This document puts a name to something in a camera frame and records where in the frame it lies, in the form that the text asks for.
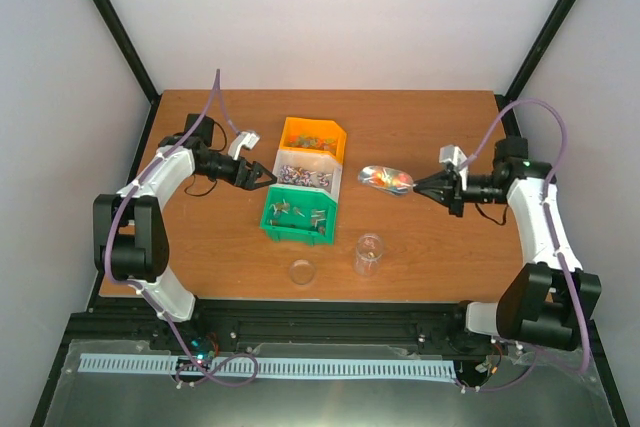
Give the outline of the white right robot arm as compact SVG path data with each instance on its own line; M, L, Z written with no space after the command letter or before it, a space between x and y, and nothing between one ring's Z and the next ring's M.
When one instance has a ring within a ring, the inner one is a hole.
M395 196L422 195L456 217L468 204L506 206L516 221L523 266L498 301L463 303L464 329L566 351L588 348L587 322L602 287L569 245L553 165L531 159L527 140L514 136L495 144L490 173L469 174L472 160L460 147L447 145L439 154L442 170L426 178L366 166L358 180Z

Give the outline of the metal candy scoop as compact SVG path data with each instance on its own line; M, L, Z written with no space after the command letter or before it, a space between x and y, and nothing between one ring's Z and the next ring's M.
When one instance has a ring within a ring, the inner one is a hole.
M366 166L358 174L358 181L379 191L404 196L413 191L413 178L406 172L384 166Z

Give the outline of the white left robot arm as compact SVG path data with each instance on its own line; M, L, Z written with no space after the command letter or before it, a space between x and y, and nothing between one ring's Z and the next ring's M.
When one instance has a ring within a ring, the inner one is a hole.
M190 350L206 342L208 325L193 315L196 296L169 267L164 207L192 176L223 181L246 191L276 183L271 171L241 155L259 142L256 132L239 132L228 151L222 152L212 148L215 126L208 116L188 115L185 130L164 137L137 177L115 194L97 196L93 203L96 267L112 283L134 289L160 319L175 322L174 339Z

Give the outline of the green plastic candy bin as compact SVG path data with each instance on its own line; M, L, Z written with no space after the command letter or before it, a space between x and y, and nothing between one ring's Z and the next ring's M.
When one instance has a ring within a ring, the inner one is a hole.
M338 204L324 191L272 185L260 228L275 242L333 245Z

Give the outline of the white plastic candy bin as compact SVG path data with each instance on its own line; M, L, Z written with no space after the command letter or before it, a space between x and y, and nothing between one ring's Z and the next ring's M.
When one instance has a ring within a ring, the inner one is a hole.
M280 149L273 173L278 183L291 188L324 191L335 202L339 200L343 167L329 154Z

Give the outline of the orange plastic candy bin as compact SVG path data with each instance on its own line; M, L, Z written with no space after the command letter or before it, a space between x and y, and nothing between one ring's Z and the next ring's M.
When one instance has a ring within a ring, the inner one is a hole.
M346 141L346 131L333 120L286 117L279 148L326 154L343 164Z

